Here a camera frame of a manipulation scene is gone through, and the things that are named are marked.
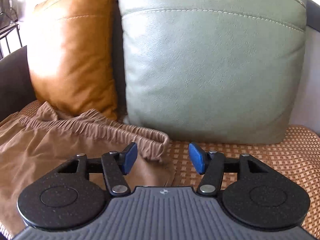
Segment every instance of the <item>round black disc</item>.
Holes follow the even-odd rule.
[[[310,206],[300,186],[268,173],[252,174],[231,184],[223,191],[222,202],[236,219],[265,230],[301,225]]]
[[[106,204],[103,190],[76,174],[56,173],[37,182],[26,187],[18,198],[23,220],[33,227],[76,228],[95,219]]]

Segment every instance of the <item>blue tab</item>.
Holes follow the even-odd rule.
[[[129,174],[134,162],[136,161],[138,156],[138,146],[135,143],[127,152],[124,158],[124,163],[121,165],[121,171],[123,175]]]
[[[189,144],[189,157],[194,168],[196,169],[196,172],[199,174],[204,174],[205,164],[204,164],[202,153],[198,151],[197,148],[192,143]]]

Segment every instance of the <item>sofa armrest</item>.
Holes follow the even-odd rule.
[[[0,60],[0,121],[34,100],[24,46]]]
[[[320,32],[320,5],[307,0],[307,25]]]

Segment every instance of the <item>brown cloth bag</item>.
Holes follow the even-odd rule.
[[[24,227],[17,210],[21,191],[79,153],[101,157],[138,145],[138,158],[125,176],[131,189],[138,185],[169,186],[174,177],[167,158],[169,137],[162,132],[123,125],[96,110],[69,117],[45,102],[35,117],[15,113],[0,122],[0,225],[15,235]],[[102,176],[90,180],[104,187]]]

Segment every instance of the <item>orange leather pillow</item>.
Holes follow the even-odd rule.
[[[37,98],[71,115],[116,119],[111,65],[114,0],[47,0],[33,13],[28,64]]]

